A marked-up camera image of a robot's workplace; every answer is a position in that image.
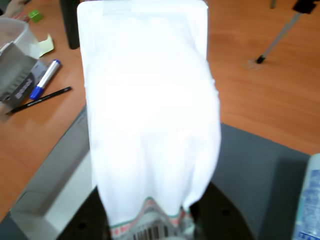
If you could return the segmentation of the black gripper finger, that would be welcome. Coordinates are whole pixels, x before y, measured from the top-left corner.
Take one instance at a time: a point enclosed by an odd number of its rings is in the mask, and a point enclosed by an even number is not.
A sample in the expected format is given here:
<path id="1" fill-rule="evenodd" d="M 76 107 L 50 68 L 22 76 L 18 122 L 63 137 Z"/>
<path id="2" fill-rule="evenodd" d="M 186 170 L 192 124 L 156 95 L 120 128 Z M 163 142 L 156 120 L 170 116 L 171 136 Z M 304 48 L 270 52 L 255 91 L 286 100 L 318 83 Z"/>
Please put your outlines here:
<path id="1" fill-rule="evenodd" d="M 203 196 L 190 207 L 195 223 L 196 240 L 253 240 L 242 214 L 213 184 L 209 183 Z"/>
<path id="2" fill-rule="evenodd" d="M 108 218 L 97 188 L 57 237 L 58 240 L 111 240 Z"/>

